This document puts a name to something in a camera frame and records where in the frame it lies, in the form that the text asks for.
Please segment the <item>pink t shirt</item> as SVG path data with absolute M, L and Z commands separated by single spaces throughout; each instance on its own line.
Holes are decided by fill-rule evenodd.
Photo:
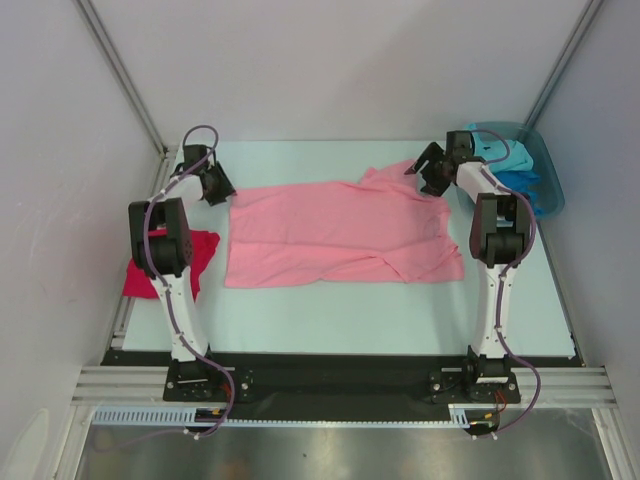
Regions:
M 356 183 L 239 191 L 230 208 L 226 287 L 463 280 L 449 205 L 418 192 L 412 164 L 370 168 Z

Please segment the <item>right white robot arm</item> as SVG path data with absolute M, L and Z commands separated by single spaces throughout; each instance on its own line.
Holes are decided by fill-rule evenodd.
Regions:
M 530 201 L 505 186 L 476 152 L 472 130 L 453 130 L 446 143 L 430 143 L 407 175 L 424 180 L 421 192 L 442 196 L 454 185 L 474 202 L 469 250 L 479 272 L 478 320 L 474 340 L 458 371 L 429 375 L 434 403 L 517 403 L 520 401 L 507 344 L 509 301 L 514 277 L 530 253 L 537 232 Z

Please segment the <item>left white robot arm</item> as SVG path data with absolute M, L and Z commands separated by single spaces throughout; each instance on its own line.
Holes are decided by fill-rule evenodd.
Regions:
M 182 152 L 183 161 L 166 188 L 128 206 L 131 260 L 123 295 L 161 304 L 171 335 L 164 400 L 231 401 L 233 380 L 214 363 L 195 306 L 199 276 L 212 260 L 220 236 L 192 230 L 186 208 L 201 201 L 221 204 L 235 189 L 213 147 L 190 144 Z

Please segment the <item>light blue t shirt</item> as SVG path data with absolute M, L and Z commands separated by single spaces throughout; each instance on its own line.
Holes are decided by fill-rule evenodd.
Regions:
M 504 122 L 469 123 L 464 130 L 472 132 L 474 154 L 489 163 L 492 173 L 524 172 L 533 169 L 534 161 L 524 144 L 517 140 L 518 131 Z

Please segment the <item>dark blue t shirt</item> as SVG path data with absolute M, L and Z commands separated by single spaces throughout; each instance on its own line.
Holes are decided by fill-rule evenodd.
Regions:
M 495 173 L 496 178 L 507 188 L 525 195 L 533 207 L 536 216 L 541 216 L 544 210 L 539 204 L 539 195 L 536 186 L 540 183 L 540 176 L 533 170 L 529 171 L 500 171 Z

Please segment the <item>teal plastic bin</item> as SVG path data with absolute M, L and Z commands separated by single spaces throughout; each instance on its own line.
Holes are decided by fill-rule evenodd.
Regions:
M 539 195 L 540 207 L 544 210 L 544 213 L 541 216 L 536 216 L 536 218 L 542 220 L 560 213 L 564 208 L 565 198 L 551 155 L 541 134 L 535 129 L 518 122 L 489 122 L 504 122 L 517 130 L 517 140 L 524 144 L 533 158 L 534 166 L 532 170 L 541 178 L 540 183 L 536 186 L 536 192 Z

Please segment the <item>red folded t shirt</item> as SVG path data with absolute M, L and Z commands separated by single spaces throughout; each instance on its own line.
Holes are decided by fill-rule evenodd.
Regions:
M 220 236 L 217 233 L 192 230 L 191 238 L 194 250 L 191 264 L 190 282 L 193 299 L 200 292 L 200 276 L 213 259 Z M 122 295 L 125 297 L 157 300 L 158 294 L 144 271 L 138 268 L 132 259 L 129 260 Z

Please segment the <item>left aluminium frame post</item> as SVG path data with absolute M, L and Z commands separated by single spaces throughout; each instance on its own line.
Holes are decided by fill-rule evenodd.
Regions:
M 72 0 L 89 35 L 94 41 L 107 68 L 111 72 L 120 92 L 128 103 L 134 117 L 154 150 L 164 158 L 169 147 L 153 120 L 149 109 L 127 68 L 112 35 L 102 19 L 98 9 L 91 0 Z

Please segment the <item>aluminium frame post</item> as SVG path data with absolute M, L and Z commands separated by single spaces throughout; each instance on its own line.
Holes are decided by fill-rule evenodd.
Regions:
M 564 75 L 567 73 L 571 62 L 585 41 L 591 28 L 607 4 L 605 0 L 589 0 L 585 2 L 571 32 L 561 48 L 536 100 L 526 116 L 524 124 L 529 128 L 535 128 L 545 112 L 556 89 Z
M 154 150 L 164 158 L 169 147 L 153 120 L 149 109 L 127 68 L 112 35 L 102 19 L 98 9 L 91 0 L 72 0 L 89 35 L 94 41 L 107 68 L 111 72 L 120 92 L 128 103 L 134 117 Z

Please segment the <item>right aluminium frame post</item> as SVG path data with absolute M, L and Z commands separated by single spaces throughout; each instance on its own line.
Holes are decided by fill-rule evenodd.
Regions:
M 571 32 L 561 48 L 536 100 L 526 116 L 524 124 L 529 128 L 535 128 L 545 112 L 556 89 L 564 75 L 567 73 L 571 62 L 585 41 L 591 28 L 607 4 L 605 0 L 589 0 L 585 2 Z

